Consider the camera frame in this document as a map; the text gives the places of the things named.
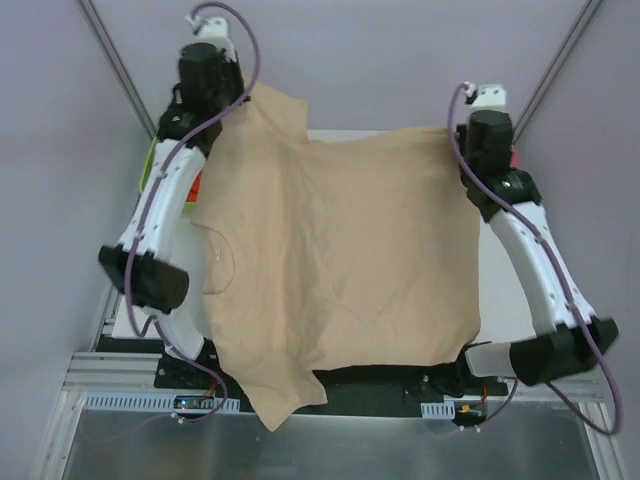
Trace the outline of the beige t shirt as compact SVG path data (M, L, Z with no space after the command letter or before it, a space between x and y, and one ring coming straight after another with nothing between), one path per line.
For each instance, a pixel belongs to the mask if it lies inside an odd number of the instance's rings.
M220 365L269 430L320 370L453 362L480 331L479 215L443 128L313 140L257 85L224 119L192 216Z

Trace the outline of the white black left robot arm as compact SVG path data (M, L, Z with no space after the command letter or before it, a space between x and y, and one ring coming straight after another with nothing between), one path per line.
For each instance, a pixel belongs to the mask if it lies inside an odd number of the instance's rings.
M135 212L118 242L100 248L98 261L122 295L131 324L143 337L156 330L168 354L194 360L205 341L204 248L183 210L222 131L222 114L244 92L235 49L229 42L185 46L179 80L160 117L149 156L150 170Z

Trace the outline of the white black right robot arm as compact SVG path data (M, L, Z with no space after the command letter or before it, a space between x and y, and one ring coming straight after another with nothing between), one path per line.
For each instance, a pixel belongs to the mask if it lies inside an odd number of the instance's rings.
M471 347L473 375L514 377L535 386L588 372L619 337L571 278L531 175L511 164L513 125L496 110L475 110L454 133L467 198L507 252L523 288L534 336Z

